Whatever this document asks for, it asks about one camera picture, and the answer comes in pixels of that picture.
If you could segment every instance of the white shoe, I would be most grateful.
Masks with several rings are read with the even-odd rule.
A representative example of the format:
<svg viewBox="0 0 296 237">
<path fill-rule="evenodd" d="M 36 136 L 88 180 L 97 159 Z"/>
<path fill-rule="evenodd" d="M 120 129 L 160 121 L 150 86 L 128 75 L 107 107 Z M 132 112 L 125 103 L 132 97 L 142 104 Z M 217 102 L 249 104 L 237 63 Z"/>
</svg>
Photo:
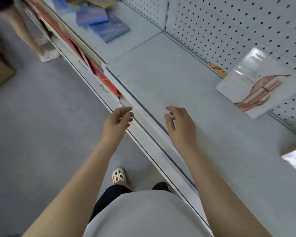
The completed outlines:
<svg viewBox="0 0 296 237">
<path fill-rule="evenodd" d="M 44 55 L 39 56 L 39 58 L 41 59 L 42 62 L 49 62 L 49 61 L 56 59 L 58 57 L 60 57 L 60 53 L 56 49 L 53 49 L 50 51 L 45 50 Z"/>
<path fill-rule="evenodd" d="M 46 36 L 42 36 L 42 37 L 36 38 L 35 41 L 39 46 L 42 46 L 48 43 L 49 39 Z"/>
</svg>

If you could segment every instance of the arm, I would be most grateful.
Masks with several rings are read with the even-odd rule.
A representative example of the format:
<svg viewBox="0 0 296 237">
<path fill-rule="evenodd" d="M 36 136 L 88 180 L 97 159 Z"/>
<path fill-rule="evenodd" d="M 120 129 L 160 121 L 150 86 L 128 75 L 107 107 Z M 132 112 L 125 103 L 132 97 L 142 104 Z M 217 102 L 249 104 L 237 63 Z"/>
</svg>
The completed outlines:
<svg viewBox="0 0 296 237">
<path fill-rule="evenodd" d="M 173 115 L 165 115 L 169 136 L 192 173 L 213 235 L 272 237 L 198 147 L 195 124 L 186 110 L 173 106 L 167 110 Z"/>
<path fill-rule="evenodd" d="M 131 109 L 118 108 L 105 120 L 98 147 L 23 237 L 83 236 L 110 158 L 133 120 Z"/>
</svg>

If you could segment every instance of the sandal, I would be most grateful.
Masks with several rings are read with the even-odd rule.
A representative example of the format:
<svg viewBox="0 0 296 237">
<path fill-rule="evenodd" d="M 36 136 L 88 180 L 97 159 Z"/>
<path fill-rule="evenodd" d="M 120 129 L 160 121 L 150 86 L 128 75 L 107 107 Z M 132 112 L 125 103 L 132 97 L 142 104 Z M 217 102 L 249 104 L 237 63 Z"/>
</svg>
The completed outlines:
<svg viewBox="0 0 296 237">
<path fill-rule="evenodd" d="M 113 184 L 115 184 L 118 181 L 124 181 L 126 182 L 126 176 L 125 172 L 122 168 L 117 168 L 113 174 L 112 174 Z"/>
</svg>

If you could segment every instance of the forearm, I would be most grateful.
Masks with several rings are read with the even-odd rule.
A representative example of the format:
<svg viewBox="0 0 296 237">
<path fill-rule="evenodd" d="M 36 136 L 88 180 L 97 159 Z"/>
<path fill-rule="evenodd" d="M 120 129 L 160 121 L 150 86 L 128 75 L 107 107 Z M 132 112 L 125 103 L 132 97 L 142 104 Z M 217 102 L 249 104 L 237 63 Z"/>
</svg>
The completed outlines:
<svg viewBox="0 0 296 237">
<path fill-rule="evenodd" d="M 215 237 L 271 237 L 200 149 L 188 150 L 182 156 L 192 173 Z"/>
<path fill-rule="evenodd" d="M 23 237 L 80 237 L 115 149 L 99 144 Z"/>
</svg>

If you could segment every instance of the white pegboard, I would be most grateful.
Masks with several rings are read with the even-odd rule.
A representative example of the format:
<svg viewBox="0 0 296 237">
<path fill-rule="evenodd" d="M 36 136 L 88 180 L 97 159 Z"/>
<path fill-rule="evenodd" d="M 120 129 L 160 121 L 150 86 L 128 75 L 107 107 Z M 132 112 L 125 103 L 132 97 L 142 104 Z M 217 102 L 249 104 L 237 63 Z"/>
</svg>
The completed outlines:
<svg viewBox="0 0 296 237">
<path fill-rule="evenodd" d="M 296 0 L 170 0 L 166 31 L 226 72 L 252 47 L 296 72 Z M 273 112 L 296 130 L 295 103 Z"/>
<path fill-rule="evenodd" d="M 124 0 L 151 21 L 164 29 L 168 11 L 168 0 Z"/>
</svg>

